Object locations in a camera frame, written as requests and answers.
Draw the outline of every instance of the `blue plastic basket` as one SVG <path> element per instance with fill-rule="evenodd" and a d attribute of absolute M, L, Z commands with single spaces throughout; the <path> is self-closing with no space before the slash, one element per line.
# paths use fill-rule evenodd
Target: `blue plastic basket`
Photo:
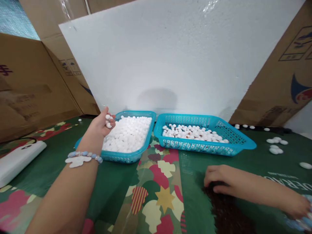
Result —
<path fill-rule="evenodd" d="M 155 119 L 156 119 L 156 113 L 152 112 L 152 111 L 129 111 L 129 110 L 128 111 L 122 111 L 122 112 L 119 112 L 118 114 L 116 114 L 115 120 L 119 121 L 121 119 L 122 115 L 124 117 L 128 117 L 128 116 L 141 117 L 141 116 L 144 116 L 144 117 L 151 117 L 152 118 L 152 122 L 150 124 L 149 131 L 147 133 L 144 145 L 142 146 L 142 148 L 140 148 L 139 150 L 132 152 L 132 153 L 119 153 L 119 152 L 102 150 L 101 157 L 105 161 L 114 161 L 114 162 L 119 162 L 119 163 L 134 163 L 141 158 L 142 153 L 149 146 L 150 136 L 152 134 L 153 126 L 154 126 Z M 77 147 L 80 143 L 80 140 L 81 140 L 81 138 L 76 142 L 75 149 L 77 149 Z"/>
<path fill-rule="evenodd" d="M 207 128 L 207 131 L 208 129 L 216 131 L 223 139 L 228 139 L 229 143 L 163 137 L 163 126 L 168 126 L 169 124 L 204 127 Z M 253 150 L 257 147 L 256 143 L 245 134 L 241 133 L 223 119 L 212 115 L 161 114 L 158 116 L 154 135 L 159 139 L 160 145 L 165 148 L 226 156 L 234 156 L 242 150 Z"/>

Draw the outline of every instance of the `striped pattern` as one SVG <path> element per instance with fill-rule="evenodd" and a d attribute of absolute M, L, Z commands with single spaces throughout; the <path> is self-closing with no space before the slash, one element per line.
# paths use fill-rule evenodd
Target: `striped pattern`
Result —
<path fill-rule="evenodd" d="M 161 159 L 161 156 L 160 156 L 160 154 L 150 154 L 150 155 L 148 156 L 148 158 L 149 158 L 150 160 L 152 160 L 152 161 L 157 162 L 157 161 L 159 161 L 159 160 Z"/>
<path fill-rule="evenodd" d="M 142 204 L 145 202 L 145 198 L 148 196 L 148 192 L 143 187 L 135 187 L 133 189 L 131 211 L 136 215 L 142 208 Z"/>
<path fill-rule="evenodd" d="M 182 233 L 187 233 L 184 211 L 181 214 L 181 231 Z"/>

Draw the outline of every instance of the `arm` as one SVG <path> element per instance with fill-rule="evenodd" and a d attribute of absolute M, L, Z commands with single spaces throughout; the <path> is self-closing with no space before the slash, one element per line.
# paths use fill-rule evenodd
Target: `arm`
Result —
<path fill-rule="evenodd" d="M 77 151 L 101 154 L 104 137 L 112 129 L 105 127 L 107 113 L 106 107 L 92 121 Z M 115 126 L 115 120 L 111 120 L 111 125 Z M 97 168 L 96 160 L 85 162 L 76 168 L 69 168 L 67 164 L 40 203 L 26 233 L 81 233 Z"/>
<path fill-rule="evenodd" d="M 227 184 L 214 187 L 215 193 L 231 195 L 249 202 L 276 207 L 293 219 L 307 217 L 310 202 L 279 183 L 227 165 L 208 166 L 204 186 L 212 181 Z"/>

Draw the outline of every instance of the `black cable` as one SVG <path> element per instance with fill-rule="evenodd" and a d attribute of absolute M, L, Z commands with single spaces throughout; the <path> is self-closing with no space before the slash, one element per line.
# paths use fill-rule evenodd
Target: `black cable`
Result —
<path fill-rule="evenodd" d="M 22 140 L 22 139 L 32 139 L 32 140 L 35 140 L 34 143 L 37 142 L 37 139 L 36 139 L 36 138 L 33 138 L 33 137 L 22 137 L 22 138 L 17 138 L 17 139 L 14 139 L 14 140 L 9 140 L 9 141 L 5 141 L 5 142 L 1 142 L 0 145 L 6 144 L 6 143 L 10 143 L 10 142 L 16 141 L 16 140 Z"/>

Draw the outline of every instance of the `red logo on cardboard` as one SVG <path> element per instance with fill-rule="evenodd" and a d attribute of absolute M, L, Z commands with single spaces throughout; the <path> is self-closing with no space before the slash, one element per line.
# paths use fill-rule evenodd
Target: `red logo on cardboard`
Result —
<path fill-rule="evenodd" d="M 312 98 L 312 87 L 301 85 L 295 74 L 292 77 L 291 95 L 293 102 L 298 104 L 298 102 L 309 101 Z"/>

